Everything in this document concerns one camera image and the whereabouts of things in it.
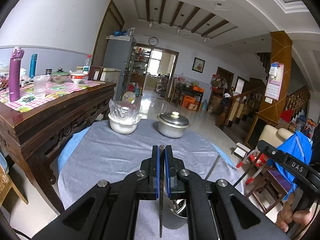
purple thermos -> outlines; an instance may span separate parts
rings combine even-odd
[[[9,66],[9,98],[10,102],[20,99],[20,65],[24,50],[14,47]]]

green lid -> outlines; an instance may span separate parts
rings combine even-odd
[[[52,76],[67,76],[70,75],[70,73],[63,71],[62,68],[58,68],[56,72],[51,73]]]

pink tablecloth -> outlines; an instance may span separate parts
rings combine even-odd
[[[25,113],[33,108],[41,106],[64,95],[86,89],[88,87],[94,87],[103,83],[104,82],[89,80],[85,80],[82,84],[74,84],[72,81],[65,81],[61,84],[47,82],[45,99],[36,99],[35,95],[33,94],[33,87],[30,88],[27,86],[26,88],[20,89],[21,98],[14,102],[10,102],[9,89],[6,89],[0,91],[0,102],[14,110]]]

window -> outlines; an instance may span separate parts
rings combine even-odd
[[[160,60],[162,58],[162,52],[159,50],[153,50],[151,53],[151,59],[148,67],[148,73],[156,76],[158,74],[158,69],[160,65]]]
[[[245,80],[238,77],[235,92],[241,94],[242,90],[243,90],[244,83],[245,83]]]

human hand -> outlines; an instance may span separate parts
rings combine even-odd
[[[291,193],[277,216],[276,225],[284,232],[288,231],[288,224],[292,221],[300,224],[300,228],[302,229],[312,220],[312,213],[309,210],[299,210],[293,213],[291,210],[293,201],[294,193]]]

